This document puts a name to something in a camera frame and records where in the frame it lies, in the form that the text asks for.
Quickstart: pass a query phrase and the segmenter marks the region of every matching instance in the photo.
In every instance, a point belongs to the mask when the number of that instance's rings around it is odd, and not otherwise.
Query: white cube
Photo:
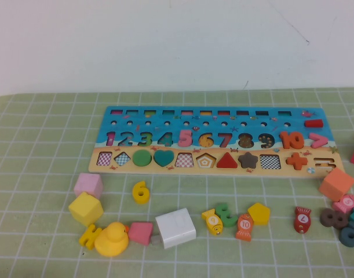
[[[164,249],[196,239],[196,229],[187,208],[156,217]]]

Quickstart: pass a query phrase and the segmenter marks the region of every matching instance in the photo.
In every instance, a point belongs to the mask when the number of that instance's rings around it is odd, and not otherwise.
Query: orange plus sign
[[[302,170],[303,165],[307,165],[308,159],[301,158],[297,152],[293,153],[290,158],[286,159],[286,164],[293,165],[295,170]]]

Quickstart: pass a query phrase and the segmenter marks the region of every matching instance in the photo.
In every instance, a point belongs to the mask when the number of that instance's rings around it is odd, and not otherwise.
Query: orange cube
[[[354,184],[354,178],[339,168],[334,168],[323,180],[320,192],[332,201],[339,201]]]

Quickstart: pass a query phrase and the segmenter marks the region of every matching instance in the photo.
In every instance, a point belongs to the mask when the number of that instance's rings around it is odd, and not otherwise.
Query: rubber duck
[[[97,252],[105,257],[123,253],[129,244],[128,230],[129,228],[120,222],[109,224],[94,241]]]

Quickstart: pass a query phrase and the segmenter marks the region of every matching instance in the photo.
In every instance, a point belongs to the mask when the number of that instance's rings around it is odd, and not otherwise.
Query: yellow number 6
[[[149,190],[146,187],[146,182],[140,181],[136,183],[133,187],[132,194],[137,204],[146,204],[149,201]]]

